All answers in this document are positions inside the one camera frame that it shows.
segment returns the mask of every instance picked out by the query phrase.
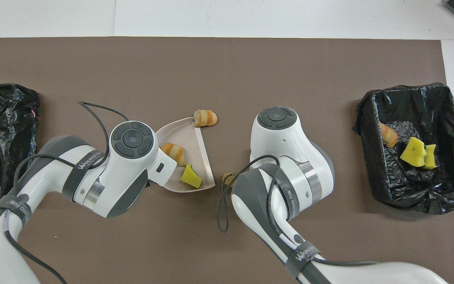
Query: bin liner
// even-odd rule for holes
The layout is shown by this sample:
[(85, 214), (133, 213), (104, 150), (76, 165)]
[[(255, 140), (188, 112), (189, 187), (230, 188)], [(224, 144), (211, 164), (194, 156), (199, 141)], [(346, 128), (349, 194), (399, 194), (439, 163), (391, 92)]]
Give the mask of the bin liner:
[[(374, 198), (392, 207), (429, 214), (454, 210), (454, 100), (441, 83), (371, 90), (357, 106), (360, 135)], [(380, 124), (398, 134), (384, 147)], [(436, 144), (438, 167), (426, 170), (400, 160), (409, 138)]]
[(16, 84), (0, 84), (0, 198), (13, 186), (18, 164), (36, 153), (38, 93)]

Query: cable clip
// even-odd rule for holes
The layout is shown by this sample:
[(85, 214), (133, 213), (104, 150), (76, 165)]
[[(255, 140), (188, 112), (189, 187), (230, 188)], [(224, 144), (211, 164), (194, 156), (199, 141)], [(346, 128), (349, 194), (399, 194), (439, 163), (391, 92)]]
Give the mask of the cable clip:
[(288, 256), (285, 268), (293, 278), (297, 278), (304, 266), (306, 266), (306, 264), (308, 264), (308, 262), (319, 253), (320, 250), (318, 250), (310, 242), (305, 241)]
[(22, 227), (24, 227), (29, 219), (31, 219), (31, 207), (26, 203), (29, 200), (27, 194), (21, 194), (14, 196), (12, 194), (6, 194), (0, 199), (0, 208), (8, 209), (17, 215), (22, 221)]

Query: bread roll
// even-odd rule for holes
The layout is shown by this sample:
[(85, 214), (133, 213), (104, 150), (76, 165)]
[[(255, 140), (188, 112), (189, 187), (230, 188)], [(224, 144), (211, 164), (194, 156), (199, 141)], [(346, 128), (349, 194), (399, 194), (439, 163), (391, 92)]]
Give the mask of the bread roll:
[(387, 148), (392, 148), (397, 143), (397, 133), (390, 127), (380, 122), (381, 138)]
[(195, 127), (202, 127), (202, 126), (212, 126), (216, 124), (218, 118), (216, 114), (211, 110), (197, 110), (194, 113), (194, 126)]
[(224, 181), (224, 185), (229, 185), (229, 183), (231, 183), (231, 181), (234, 179), (234, 174), (232, 174), (232, 172), (228, 172), (228, 173), (225, 173), (223, 174), (222, 176), (222, 181)]
[(161, 149), (166, 155), (170, 156), (171, 159), (175, 160), (180, 167), (187, 165), (184, 149), (182, 147), (168, 142), (164, 144)]

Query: sponge piece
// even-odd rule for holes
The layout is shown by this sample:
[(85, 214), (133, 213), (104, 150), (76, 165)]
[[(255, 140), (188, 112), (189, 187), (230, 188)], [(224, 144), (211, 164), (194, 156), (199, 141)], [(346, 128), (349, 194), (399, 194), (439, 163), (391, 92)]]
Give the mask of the sponge piece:
[(425, 151), (427, 151), (427, 156), (425, 156), (425, 165), (423, 168), (427, 170), (437, 168), (434, 156), (435, 144), (425, 145)]
[(187, 166), (185, 167), (185, 171), (183, 172), (181, 180), (197, 189), (201, 186), (202, 183), (202, 178), (197, 176), (195, 171), (192, 169), (191, 164), (187, 164)]
[(421, 142), (418, 138), (411, 137), (407, 144), (406, 149), (400, 155), (400, 159), (409, 163), (409, 165), (415, 167), (421, 167), (425, 165), (425, 156), (427, 152), (425, 151), (425, 144)]

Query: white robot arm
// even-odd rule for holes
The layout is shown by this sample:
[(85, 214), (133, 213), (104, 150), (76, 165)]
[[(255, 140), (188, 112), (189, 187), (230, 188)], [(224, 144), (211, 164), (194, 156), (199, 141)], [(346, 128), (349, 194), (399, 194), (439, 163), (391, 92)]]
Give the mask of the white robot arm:
[[(101, 164), (104, 153), (81, 138), (55, 137), (36, 155), (39, 158), (20, 178), (19, 186), (2, 198), (0, 283), (39, 283), (10, 241), (18, 237), (47, 193), (59, 192), (68, 200), (110, 218), (126, 212), (148, 180), (164, 185), (175, 171), (177, 163), (159, 149), (155, 133), (142, 122), (119, 124), (108, 145), (110, 154)], [(62, 162), (47, 157), (58, 157)]]
[(288, 223), (333, 190), (331, 160), (312, 144), (291, 108), (259, 113), (251, 138), (253, 169), (236, 179), (231, 193), (236, 214), (285, 264), (293, 278), (311, 284), (445, 284), (438, 275), (409, 263), (337, 263)]

